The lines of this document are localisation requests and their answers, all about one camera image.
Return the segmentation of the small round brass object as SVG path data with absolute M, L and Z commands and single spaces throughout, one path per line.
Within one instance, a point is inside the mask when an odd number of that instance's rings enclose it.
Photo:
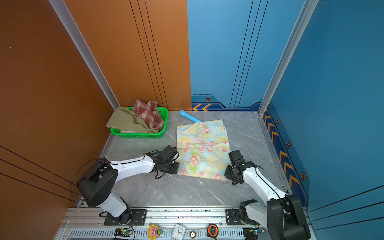
M 190 238 L 195 239 L 197 237 L 197 233 L 195 231 L 190 232 Z

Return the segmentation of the yellow pink flower toy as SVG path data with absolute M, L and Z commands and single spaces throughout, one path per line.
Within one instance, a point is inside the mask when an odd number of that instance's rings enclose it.
M 162 234 L 162 232 L 163 231 L 157 225 L 150 225 L 148 229 L 148 239 L 155 240 Z

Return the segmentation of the right circuit board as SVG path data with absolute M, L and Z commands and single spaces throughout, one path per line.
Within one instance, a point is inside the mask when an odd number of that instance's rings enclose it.
M 243 228 L 243 236 L 245 240 L 258 240 L 259 236 L 264 234 L 263 228 Z

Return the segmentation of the aluminium front rail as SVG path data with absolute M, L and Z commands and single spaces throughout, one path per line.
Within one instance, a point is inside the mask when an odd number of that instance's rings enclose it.
M 147 217 L 143 226 L 105 226 L 107 213 L 99 208 L 70 208 L 55 236 L 56 240 L 117 240 L 114 238 L 116 228 L 129 228 L 136 232 L 135 240 L 149 240 L 150 225 L 157 225 L 163 232 L 156 240 L 172 240 L 175 224 L 186 227 L 184 240 L 209 240 L 207 226 L 215 224 L 219 228 L 218 240 L 244 240 L 243 228 L 263 228 L 265 233 L 258 240 L 271 237 L 265 227 L 258 225 L 228 226 L 226 209 L 237 207 L 138 207 L 146 209 Z M 197 237 L 190 238 L 195 231 Z

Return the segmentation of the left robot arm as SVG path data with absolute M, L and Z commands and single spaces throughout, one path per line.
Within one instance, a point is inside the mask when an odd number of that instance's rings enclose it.
M 131 225 L 134 213 L 122 198 L 112 193 L 115 183 L 135 175 L 152 172 L 156 173 L 155 179 L 162 178 L 165 174 L 177 174 L 180 166 L 177 162 L 179 155 L 176 148 L 167 146 L 163 150 L 144 153 L 135 159 L 123 161 L 97 159 L 79 178 L 76 187 L 89 207 L 103 209 L 120 225 Z

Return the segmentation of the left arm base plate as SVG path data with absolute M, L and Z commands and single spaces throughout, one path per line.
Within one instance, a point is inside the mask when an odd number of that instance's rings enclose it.
M 105 226 L 143 226 L 147 217 L 146 209 L 130 209 L 123 212 L 117 218 L 107 213 L 105 218 Z

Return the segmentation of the orange black tape measure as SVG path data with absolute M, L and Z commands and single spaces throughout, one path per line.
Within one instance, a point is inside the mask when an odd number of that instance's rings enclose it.
M 219 228 L 215 224 L 210 224 L 207 226 L 207 237 L 212 239 L 217 239 L 219 235 Z

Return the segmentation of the olive green skirt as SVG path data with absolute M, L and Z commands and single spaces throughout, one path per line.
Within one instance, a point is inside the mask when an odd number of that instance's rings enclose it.
M 106 124 L 107 128 L 120 130 L 123 133 L 155 134 L 144 120 L 128 108 L 118 107 Z

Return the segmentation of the small white clock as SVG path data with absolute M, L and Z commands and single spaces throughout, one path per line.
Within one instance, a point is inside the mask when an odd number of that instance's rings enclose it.
M 172 230 L 171 238 L 173 240 L 183 240 L 185 237 L 186 229 L 186 227 L 180 224 L 175 224 Z

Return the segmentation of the blue toy microphone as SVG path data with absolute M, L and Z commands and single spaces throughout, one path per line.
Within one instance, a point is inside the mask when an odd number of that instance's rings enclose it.
M 188 114 L 184 110 L 179 110 L 179 115 L 184 117 L 184 118 L 186 118 L 186 119 L 188 119 L 188 120 L 190 120 L 190 121 L 192 121 L 192 122 L 194 122 L 194 123 L 200 123 L 201 122 L 201 120 L 199 120 L 199 119 L 195 118 L 194 116 Z

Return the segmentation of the red plaid skirt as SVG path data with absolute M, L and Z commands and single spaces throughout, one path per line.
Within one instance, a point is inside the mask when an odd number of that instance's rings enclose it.
M 164 128 L 165 121 L 158 112 L 158 101 L 152 100 L 147 104 L 137 99 L 133 105 L 136 115 L 145 121 L 147 126 L 155 132 L 160 132 Z

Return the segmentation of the floral pastel skirt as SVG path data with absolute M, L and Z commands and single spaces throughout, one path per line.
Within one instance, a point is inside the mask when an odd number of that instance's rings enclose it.
M 231 164 L 228 133 L 222 120 L 177 126 L 178 174 L 225 181 Z

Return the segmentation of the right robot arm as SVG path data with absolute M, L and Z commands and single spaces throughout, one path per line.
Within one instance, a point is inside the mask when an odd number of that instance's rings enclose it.
M 246 225 L 265 227 L 272 240 L 308 240 L 310 228 L 302 202 L 274 186 L 262 173 L 261 167 L 244 160 L 240 151 L 229 153 L 231 164 L 225 171 L 232 185 L 247 184 L 261 198 L 240 203 L 240 221 Z

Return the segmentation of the green plastic basket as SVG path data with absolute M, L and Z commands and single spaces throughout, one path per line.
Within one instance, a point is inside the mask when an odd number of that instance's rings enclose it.
M 160 130 L 150 128 L 144 119 L 141 119 L 133 111 L 133 107 L 119 107 L 111 115 L 106 127 L 111 133 L 125 139 L 160 139 L 167 128 L 169 110 L 164 107 L 157 107 L 153 114 L 154 120 L 160 119 Z

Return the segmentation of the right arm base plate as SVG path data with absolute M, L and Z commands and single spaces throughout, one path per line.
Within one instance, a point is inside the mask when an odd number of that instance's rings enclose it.
M 226 209 L 226 223 L 228 226 L 247 225 L 242 219 L 238 209 Z

